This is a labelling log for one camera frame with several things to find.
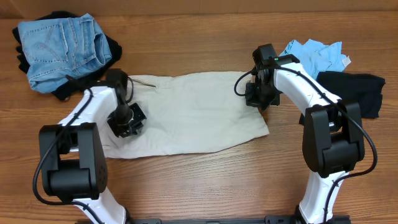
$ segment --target folded fabric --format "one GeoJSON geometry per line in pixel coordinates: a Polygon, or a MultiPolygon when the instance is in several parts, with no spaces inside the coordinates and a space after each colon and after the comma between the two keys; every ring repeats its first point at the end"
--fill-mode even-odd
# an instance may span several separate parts
{"type": "Polygon", "coordinates": [[[21,22],[18,31],[30,65],[27,72],[30,87],[41,93],[49,93],[66,83],[66,75],[84,77],[112,58],[103,31],[89,14],[21,22]]]}
{"type": "MultiPolygon", "coordinates": [[[[246,106],[233,88],[242,72],[205,72],[181,77],[131,76],[132,103],[147,119],[138,136],[116,138],[109,128],[100,136],[106,157],[137,158],[217,152],[269,134],[257,108],[246,106]]],[[[238,85],[244,92],[246,77],[238,85]]]]}
{"type": "Polygon", "coordinates": [[[320,72],[317,81],[341,99],[357,101],[363,118],[379,117],[385,79],[370,74],[320,72]]]}
{"type": "MultiPolygon", "coordinates": [[[[49,15],[46,15],[44,17],[41,17],[37,20],[43,20],[43,19],[58,19],[58,18],[76,18],[78,17],[77,15],[67,12],[67,11],[54,11],[49,15]]],[[[12,34],[14,35],[14,38],[18,41],[18,43],[21,44],[21,39],[19,37],[19,31],[18,28],[14,28],[12,30],[12,34]]],[[[105,35],[106,40],[108,41],[109,49],[112,54],[112,59],[106,63],[105,66],[101,67],[95,72],[91,72],[90,74],[79,78],[78,81],[80,83],[88,83],[92,80],[99,80],[104,72],[112,66],[115,62],[120,60],[121,55],[122,55],[122,47],[113,39],[105,35]]],[[[21,53],[20,55],[17,56],[18,60],[21,62],[19,65],[19,69],[22,70],[24,73],[27,73],[29,70],[29,63],[27,62],[25,55],[22,51],[22,47],[18,46],[16,47],[16,50],[21,53]]],[[[54,96],[56,96],[59,100],[66,100],[73,92],[78,91],[78,87],[72,82],[68,81],[65,84],[59,86],[56,90],[52,92],[54,96]]]]}
{"type": "Polygon", "coordinates": [[[305,71],[312,78],[317,79],[319,72],[342,72],[351,62],[349,58],[341,54],[341,45],[342,42],[325,45],[312,39],[302,45],[297,40],[293,40],[279,56],[288,54],[296,56],[305,71]]]}

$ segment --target wooden surface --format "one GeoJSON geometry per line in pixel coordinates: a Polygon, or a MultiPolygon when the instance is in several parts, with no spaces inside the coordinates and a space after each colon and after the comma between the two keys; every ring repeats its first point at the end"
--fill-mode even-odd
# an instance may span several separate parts
{"type": "Polygon", "coordinates": [[[57,10],[67,10],[81,15],[90,13],[92,16],[398,11],[396,0],[0,0],[0,2],[0,18],[31,19],[57,10]]]}
{"type": "MultiPolygon", "coordinates": [[[[273,43],[281,52],[292,39],[343,41],[343,53],[353,61],[346,71],[372,73],[387,84],[380,118],[363,121],[378,148],[379,164],[371,174],[344,182],[334,212],[351,215],[354,223],[398,223],[397,12],[99,17],[98,22],[123,47],[113,67],[130,75],[247,71],[258,45],[273,43]]],[[[30,90],[11,35],[17,23],[0,21],[0,223],[84,220],[78,209],[43,205],[32,194],[39,129],[66,117],[81,96],[62,103],[30,90]]],[[[270,135],[231,149],[108,159],[108,187],[134,218],[290,214],[304,195],[309,170],[301,152],[300,111],[285,95],[281,102],[264,113],[270,135]]],[[[367,169],[371,159],[366,147],[355,171],[367,169]]]]}

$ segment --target white cloth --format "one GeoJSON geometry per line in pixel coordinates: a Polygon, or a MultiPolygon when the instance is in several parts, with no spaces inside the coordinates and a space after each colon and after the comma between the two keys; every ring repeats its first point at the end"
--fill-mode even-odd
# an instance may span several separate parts
{"type": "MultiPolygon", "coordinates": [[[[185,153],[217,152],[269,134],[257,108],[246,106],[234,93],[242,72],[205,72],[180,77],[134,75],[132,103],[147,119],[140,135],[116,138],[100,131],[106,157],[137,158],[185,153]]],[[[244,93],[251,75],[238,85],[244,93]]]]}

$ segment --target wooden table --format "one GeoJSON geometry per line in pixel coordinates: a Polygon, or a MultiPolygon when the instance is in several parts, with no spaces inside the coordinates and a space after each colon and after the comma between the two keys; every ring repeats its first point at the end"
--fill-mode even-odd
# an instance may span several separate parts
{"type": "MultiPolygon", "coordinates": [[[[58,123],[81,95],[63,103],[30,90],[11,35],[18,22],[0,21],[0,223],[84,220],[79,209],[43,205],[33,196],[39,129],[58,123]]],[[[344,182],[334,212],[351,215],[354,223],[398,223],[398,12],[99,17],[98,22],[123,47],[113,67],[130,75],[247,71],[258,45],[273,43],[281,52],[293,39],[343,41],[343,53],[353,61],[347,72],[378,75],[387,84],[380,118],[364,120],[379,163],[371,174],[344,182]]],[[[231,149],[108,159],[108,187],[134,218],[291,214],[304,195],[309,169],[301,150],[300,112],[285,95],[281,102],[264,113],[270,135],[231,149]]],[[[367,169],[371,159],[366,146],[355,171],[367,169]]]]}

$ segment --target blue denim jeans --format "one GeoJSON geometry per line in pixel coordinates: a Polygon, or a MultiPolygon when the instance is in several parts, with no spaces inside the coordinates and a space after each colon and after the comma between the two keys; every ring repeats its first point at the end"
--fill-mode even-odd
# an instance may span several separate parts
{"type": "Polygon", "coordinates": [[[18,24],[29,62],[30,87],[50,93],[68,80],[97,71],[112,58],[108,41],[94,18],[47,19],[18,24]]]}

